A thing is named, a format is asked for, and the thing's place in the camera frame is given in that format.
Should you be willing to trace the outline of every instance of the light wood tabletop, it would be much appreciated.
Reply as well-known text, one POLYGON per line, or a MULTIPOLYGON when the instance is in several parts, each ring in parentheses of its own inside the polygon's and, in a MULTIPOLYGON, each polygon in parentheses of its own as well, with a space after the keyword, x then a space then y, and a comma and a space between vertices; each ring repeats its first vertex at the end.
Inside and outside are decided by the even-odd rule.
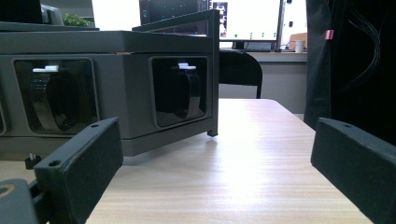
MULTIPOLYGON (((371 223, 310 162, 315 132, 271 100, 220 99, 205 133, 125 158, 88 223, 371 223)), ((0 180, 30 171, 0 161, 0 180)))

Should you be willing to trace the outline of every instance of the pink tag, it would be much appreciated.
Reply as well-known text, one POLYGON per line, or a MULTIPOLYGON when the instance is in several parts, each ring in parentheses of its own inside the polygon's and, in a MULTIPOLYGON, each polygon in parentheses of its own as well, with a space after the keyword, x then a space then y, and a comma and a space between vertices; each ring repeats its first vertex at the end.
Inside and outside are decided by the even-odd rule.
POLYGON ((324 39, 326 40, 332 40, 332 37, 334 36, 334 30, 327 30, 326 31, 326 36, 324 37, 324 39))

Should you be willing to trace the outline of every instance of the gray metal housing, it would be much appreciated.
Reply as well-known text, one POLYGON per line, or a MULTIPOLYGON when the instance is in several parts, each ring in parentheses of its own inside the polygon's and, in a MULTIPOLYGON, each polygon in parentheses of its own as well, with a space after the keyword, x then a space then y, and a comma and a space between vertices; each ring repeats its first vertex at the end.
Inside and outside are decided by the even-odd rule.
POLYGON ((92 63, 99 119, 118 117, 124 156, 207 132, 218 134, 218 12, 192 15, 207 20, 210 35, 186 36, 135 31, 0 33, 0 158, 48 155, 71 134, 35 133, 29 128, 14 68, 17 60, 88 60, 92 63), (154 119, 150 61, 153 58, 207 59, 206 112, 197 119, 159 127, 154 119))

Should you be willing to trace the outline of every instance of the chair backrest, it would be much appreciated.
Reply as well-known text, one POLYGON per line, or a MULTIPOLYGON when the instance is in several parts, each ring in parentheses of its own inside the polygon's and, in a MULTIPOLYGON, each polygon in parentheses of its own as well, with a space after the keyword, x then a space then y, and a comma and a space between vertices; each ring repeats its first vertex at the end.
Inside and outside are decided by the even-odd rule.
POLYGON ((262 97, 262 67, 251 55, 231 49, 219 51, 219 83, 256 86, 256 98, 262 97))

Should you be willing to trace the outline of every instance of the gray device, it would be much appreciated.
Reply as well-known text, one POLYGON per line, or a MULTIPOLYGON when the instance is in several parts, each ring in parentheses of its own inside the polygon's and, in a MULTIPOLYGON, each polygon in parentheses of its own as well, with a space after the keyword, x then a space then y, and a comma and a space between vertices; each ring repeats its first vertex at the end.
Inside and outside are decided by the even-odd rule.
POLYGON ((217 135, 219 13, 174 20, 206 21, 209 35, 0 33, 0 157, 48 155, 113 117, 124 156, 198 133, 217 135))

